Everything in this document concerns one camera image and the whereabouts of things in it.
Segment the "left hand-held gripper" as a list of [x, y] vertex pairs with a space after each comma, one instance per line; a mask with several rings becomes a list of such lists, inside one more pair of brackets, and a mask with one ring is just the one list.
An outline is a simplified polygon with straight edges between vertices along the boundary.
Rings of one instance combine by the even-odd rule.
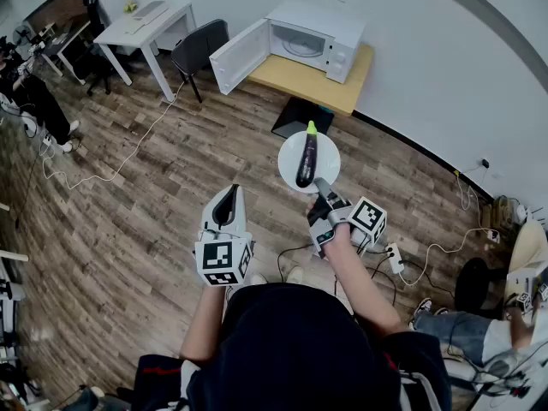
[[218, 192], [202, 211], [202, 227], [194, 244], [198, 274], [210, 287], [238, 286], [244, 283], [253, 257], [254, 240], [245, 229], [246, 206], [238, 184]]

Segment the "white round plate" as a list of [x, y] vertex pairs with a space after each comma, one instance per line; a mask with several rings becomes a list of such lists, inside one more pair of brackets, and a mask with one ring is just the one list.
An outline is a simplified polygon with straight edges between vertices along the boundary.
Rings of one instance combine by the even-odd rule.
[[[293, 134], [281, 146], [277, 166], [280, 176], [290, 188], [304, 194], [315, 194], [318, 188], [314, 183], [306, 188], [299, 188], [295, 182], [301, 156], [305, 147], [307, 132]], [[325, 134], [318, 133], [318, 156], [315, 176], [324, 178], [330, 185], [336, 181], [341, 169], [340, 154], [335, 143]]]

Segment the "purple eggplant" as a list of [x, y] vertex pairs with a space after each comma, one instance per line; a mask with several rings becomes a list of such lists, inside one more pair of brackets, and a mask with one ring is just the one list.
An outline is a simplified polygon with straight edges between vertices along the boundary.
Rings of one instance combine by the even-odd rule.
[[313, 183], [318, 156], [318, 131], [314, 121], [307, 125], [307, 136], [301, 161], [296, 172], [295, 183], [299, 188], [306, 188]]

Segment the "white microwave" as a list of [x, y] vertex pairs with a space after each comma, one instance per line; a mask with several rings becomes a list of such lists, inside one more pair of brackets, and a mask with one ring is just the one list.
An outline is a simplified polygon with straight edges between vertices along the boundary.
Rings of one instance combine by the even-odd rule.
[[275, 55], [346, 81], [366, 24], [342, 9], [288, 0], [210, 55], [221, 93], [229, 94]]

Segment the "person's left forearm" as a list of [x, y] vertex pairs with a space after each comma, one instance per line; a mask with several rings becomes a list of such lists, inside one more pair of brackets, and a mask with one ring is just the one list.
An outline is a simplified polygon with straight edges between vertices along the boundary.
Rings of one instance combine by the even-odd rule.
[[180, 356], [197, 365], [210, 360], [216, 352], [223, 321], [226, 288], [205, 286], [182, 342]]

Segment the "white power strip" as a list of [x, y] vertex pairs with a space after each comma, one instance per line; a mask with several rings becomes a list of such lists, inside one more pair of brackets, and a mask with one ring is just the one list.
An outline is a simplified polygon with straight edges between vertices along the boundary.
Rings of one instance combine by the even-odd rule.
[[385, 252], [392, 272], [394, 274], [401, 274], [404, 270], [404, 264], [398, 246], [392, 242], [387, 246]]

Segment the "low wooden table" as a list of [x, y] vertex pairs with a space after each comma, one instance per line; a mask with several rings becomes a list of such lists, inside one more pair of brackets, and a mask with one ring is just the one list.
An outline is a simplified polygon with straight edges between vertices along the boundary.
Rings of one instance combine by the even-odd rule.
[[344, 83], [328, 79], [326, 73], [289, 59], [270, 55], [247, 79], [303, 98], [343, 116], [351, 116], [360, 97], [373, 48], [362, 44]]

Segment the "person's dark jacket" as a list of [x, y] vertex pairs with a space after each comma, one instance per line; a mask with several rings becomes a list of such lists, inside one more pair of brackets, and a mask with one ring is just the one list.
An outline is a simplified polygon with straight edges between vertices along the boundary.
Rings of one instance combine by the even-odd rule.
[[132, 411], [451, 411], [437, 338], [376, 338], [322, 290], [271, 283], [230, 299], [211, 360], [139, 360]]

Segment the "dark grey chair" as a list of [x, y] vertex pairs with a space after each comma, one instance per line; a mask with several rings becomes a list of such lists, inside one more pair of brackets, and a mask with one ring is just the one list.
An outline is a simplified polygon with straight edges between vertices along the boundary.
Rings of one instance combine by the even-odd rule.
[[190, 83], [200, 103], [202, 98], [194, 83], [194, 75], [201, 69], [210, 67], [210, 55], [228, 41], [228, 23], [225, 20], [216, 19], [193, 30], [179, 41], [171, 52], [171, 61], [175, 64], [183, 82]]

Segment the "brown cardboard box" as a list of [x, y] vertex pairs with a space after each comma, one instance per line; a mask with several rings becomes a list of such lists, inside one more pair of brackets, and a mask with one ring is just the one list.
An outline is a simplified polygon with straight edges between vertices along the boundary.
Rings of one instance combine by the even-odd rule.
[[484, 228], [509, 231], [517, 219], [515, 212], [521, 202], [516, 198], [500, 195], [491, 204], [485, 204], [481, 210], [480, 223]]

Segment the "black office chair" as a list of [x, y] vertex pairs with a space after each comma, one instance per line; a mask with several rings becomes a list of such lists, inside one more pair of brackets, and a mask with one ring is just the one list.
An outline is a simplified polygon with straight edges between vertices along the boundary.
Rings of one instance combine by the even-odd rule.
[[[89, 27], [95, 38], [104, 31], [98, 11], [98, 0], [83, 0], [86, 7]], [[111, 74], [110, 61], [105, 57], [99, 45], [92, 43], [87, 46], [86, 51], [74, 61], [74, 73], [77, 78], [84, 80], [90, 74], [95, 75], [95, 79], [87, 89], [86, 93], [92, 96], [93, 88], [102, 80], [104, 82], [104, 91], [106, 95], [110, 94], [109, 77]]]

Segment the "beige chair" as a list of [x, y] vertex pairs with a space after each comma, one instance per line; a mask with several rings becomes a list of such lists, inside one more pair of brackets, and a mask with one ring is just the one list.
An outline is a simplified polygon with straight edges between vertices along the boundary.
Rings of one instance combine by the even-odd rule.
[[541, 274], [548, 268], [548, 239], [542, 224], [530, 220], [523, 224], [510, 259], [504, 298], [527, 293], [533, 295]]

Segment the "grey keyboard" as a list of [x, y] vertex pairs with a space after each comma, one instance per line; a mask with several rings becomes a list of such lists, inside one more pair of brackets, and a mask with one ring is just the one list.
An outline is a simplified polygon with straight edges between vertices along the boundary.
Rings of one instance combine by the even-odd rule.
[[148, 24], [168, 9], [169, 5], [165, 1], [152, 1], [132, 14], [132, 18], [136, 21]]

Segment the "dark top desk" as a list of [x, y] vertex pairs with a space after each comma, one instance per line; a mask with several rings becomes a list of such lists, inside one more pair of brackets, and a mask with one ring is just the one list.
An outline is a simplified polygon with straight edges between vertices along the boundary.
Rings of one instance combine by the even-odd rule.
[[82, 17], [75, 17], [70, 22], [70, 29], [66, 32], [60, 33], [49, 41], [42, 52], [42, 57], [45, 62], [59, 77], [63, 77], [63, 72], [52, 61], [52, 57], [57, 57], [81, 85], [85, 85], [86, 82], [76, 76], [73, 64], [63, 55], [63, 52], [75, 39], [80, 37], [80, 35], [88, 28], [90, 24], [91, 22], [89, 20], [85, 20]]

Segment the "wooden frame rack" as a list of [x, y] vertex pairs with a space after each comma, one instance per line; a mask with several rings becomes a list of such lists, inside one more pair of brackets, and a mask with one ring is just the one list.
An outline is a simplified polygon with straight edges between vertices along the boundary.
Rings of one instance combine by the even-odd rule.
[[[12, 282], [4, 261], [27, 262], [29, 258], [25, 254], [13, 253], [0, 248], [0, 365], [9, 364], [17, 367], [19, 357], [17, 355], [18, 337], [16, 334], [16, 303], [25, 299], [22, 286]], [[49, 403], [48, 400], [40, 401], [39, 391], [29, 383], [22, 382], [21, 389], [14, 384], [9, 387], [25, 411], [39, 411]]]

